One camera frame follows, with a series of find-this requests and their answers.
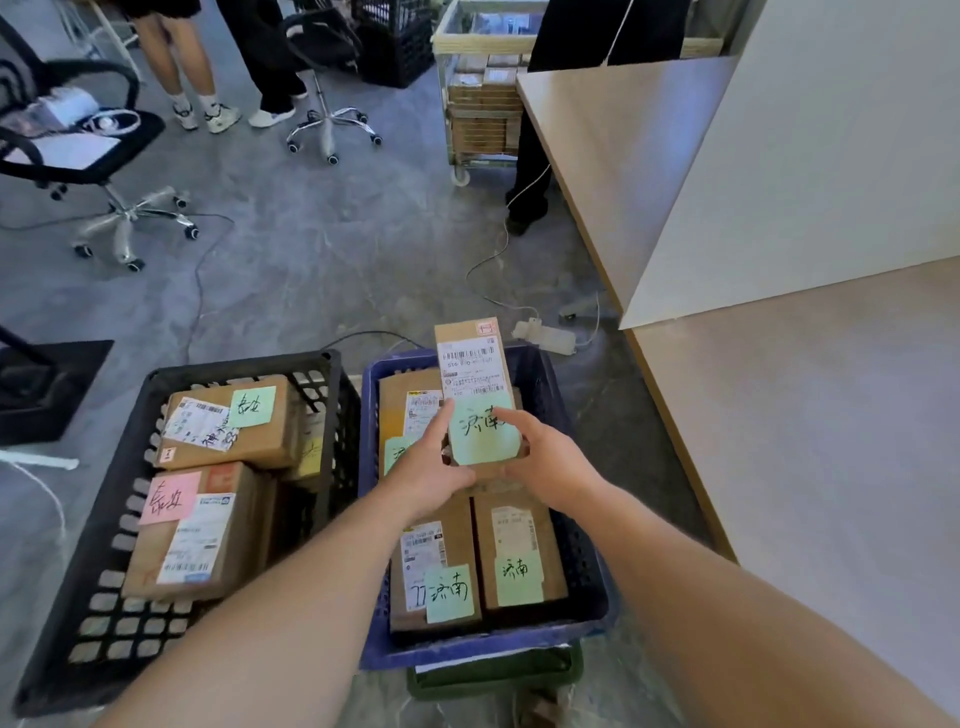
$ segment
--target pink sticky note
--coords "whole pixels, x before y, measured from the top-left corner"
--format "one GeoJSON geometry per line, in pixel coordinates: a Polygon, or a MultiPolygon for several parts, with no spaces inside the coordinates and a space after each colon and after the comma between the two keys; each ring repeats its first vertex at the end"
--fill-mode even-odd
{"type": "Polygon", "coordinates": [[[150,481],[140,525],[179,521],[193,513],[201,473],[158,475],[150,481]]]}

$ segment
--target black shorts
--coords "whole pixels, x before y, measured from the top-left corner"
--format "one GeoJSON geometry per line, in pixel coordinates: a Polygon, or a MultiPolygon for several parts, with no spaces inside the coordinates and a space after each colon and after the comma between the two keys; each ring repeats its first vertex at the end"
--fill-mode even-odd
{"type": "Polygon", "coordinates": [[[200,0],[114,0],[130,17],[145,17],[152,12],[163,17],[193,17],[200,12],[200,0]]]}

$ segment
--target bare leg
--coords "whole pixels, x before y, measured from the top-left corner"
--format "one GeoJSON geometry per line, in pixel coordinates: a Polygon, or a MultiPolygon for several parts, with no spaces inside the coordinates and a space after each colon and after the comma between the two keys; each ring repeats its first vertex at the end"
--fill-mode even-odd
{"type": "Polygon", "coordinates": [[[197,27],[187,18],[161,17],[163,27],[170,32],[170,36],[177,46],[177,55],[183,73],[193,89],[201,96],[213,96],[216,86],[213,84],[213,71],[210,69],[210,59],[206,57],[204,45],[197,34],[197,27]]]}
{"type": "Polygon", "coordinates": [[[163,29],[156,15],[145,15],[133,19],[133,26],[140,38],[140,49],[147,57],[147,63],[160,81],[163,90],[171,96],[183,93],[180,83],[180,71],[177,62],[167,47],[167,40],[163,36],[163,29]]]}

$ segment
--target person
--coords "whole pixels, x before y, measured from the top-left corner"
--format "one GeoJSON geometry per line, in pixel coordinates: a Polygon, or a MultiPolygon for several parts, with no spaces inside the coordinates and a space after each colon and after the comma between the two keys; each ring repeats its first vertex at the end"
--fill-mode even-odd
{"type": "MultiPolygon", "coordinates": [[[[690,724],[956,728],[838,627],[604,480],[570,438],[494,414],[529,444],[506,475],[588,533],[690,724]]],[[[369,495],[197,623],[98,728],[333,726],[401,531],[475,479],[442,459],[452,415],[449,400],[369,495]]]]}
{"type": "MultiPolygon", "coordinates": [[[[684,47],[690,0],[550,0],[528,71],[672,61],[684,47]]],[[[549,160],[527,112],[520,120],[516,181],[504,196],[505,225],[523,235],[546,215],[549,160]]]]}
{"type": "Polygon", "coordinates": [[[200,41],[193,18],[200,12],[200,0],[115,0],[130,17],[147,58],[163,90],[173,102],[180,125],[193,132],[198,129],[193,106],[183,92],[180,70],[174,60],[166,34],[170,34],[187,80],[197,92],[204,109],[204,121],[211,133],[222,133],[240,119],[240,112],[220,103],[213,82],[213,71],[200,41]]]}
{"type": "Polygon", "coordinates": [[[255,129],[268,129],[291,118],[294,101],[307,97],[306,85],[292,70],[268,67],[251,53],[257,25],[275,28],[283,19],[276,0],[217,0],[233,41],[240,50],[253,84],[260,91],[260,108],[248,121],[255,129]]]}

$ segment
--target cart wheel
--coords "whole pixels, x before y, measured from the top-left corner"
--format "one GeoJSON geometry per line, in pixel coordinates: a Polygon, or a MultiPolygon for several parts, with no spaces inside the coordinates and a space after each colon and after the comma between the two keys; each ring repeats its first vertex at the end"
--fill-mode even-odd
{"type": "Polygon", "coordinates": [[[466,167],[462,167],[459,164],[454,165],[450,169],[450,178],[458,187],[466,187],[470,184],[470,172],[467,171],[466,167]]]}

